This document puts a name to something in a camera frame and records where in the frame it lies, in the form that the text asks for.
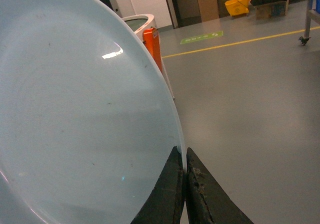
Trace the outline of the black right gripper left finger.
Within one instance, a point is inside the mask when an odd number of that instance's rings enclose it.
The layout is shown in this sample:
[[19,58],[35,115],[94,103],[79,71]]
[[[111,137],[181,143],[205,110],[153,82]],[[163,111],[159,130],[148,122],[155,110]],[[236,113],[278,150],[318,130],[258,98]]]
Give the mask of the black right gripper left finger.
[[173,147],[163,170],[145,204],[132,220],[133,224],[178,224],[184,207],[183,162]]

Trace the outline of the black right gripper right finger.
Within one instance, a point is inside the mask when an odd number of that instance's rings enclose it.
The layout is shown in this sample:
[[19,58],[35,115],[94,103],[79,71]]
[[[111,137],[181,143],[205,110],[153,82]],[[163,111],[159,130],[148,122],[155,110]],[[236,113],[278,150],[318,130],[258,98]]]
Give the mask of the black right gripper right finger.
[[192,148],[187,149],[186,208],[190,224],[251,224]]

